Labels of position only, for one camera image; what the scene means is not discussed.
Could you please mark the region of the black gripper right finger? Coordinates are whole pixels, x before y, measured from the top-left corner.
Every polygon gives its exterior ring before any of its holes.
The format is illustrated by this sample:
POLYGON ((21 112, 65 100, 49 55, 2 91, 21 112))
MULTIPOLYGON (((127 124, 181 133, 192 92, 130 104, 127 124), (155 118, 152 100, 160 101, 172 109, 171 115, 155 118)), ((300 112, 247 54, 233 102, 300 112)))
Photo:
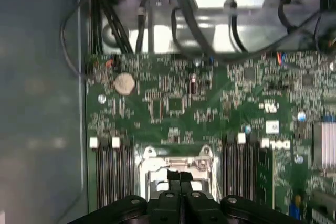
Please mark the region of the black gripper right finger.
POLYGON ((240 196, 228 195, 216 202, 210 194, 193 190, 193 181, 191 173, 181 172, 187 217, 193 223, 302 223, 240 196))

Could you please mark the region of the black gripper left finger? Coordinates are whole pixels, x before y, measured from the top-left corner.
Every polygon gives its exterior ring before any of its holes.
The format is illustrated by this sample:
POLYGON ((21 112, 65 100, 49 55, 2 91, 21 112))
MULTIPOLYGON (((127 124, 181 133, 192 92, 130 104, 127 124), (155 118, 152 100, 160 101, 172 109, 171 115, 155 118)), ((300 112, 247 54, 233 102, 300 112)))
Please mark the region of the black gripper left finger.
POLYGON ((149 201, 137 195, 128 195, 72 223, 179 223, 180 173, 168 171, 169 189, 156 191, 149 201))

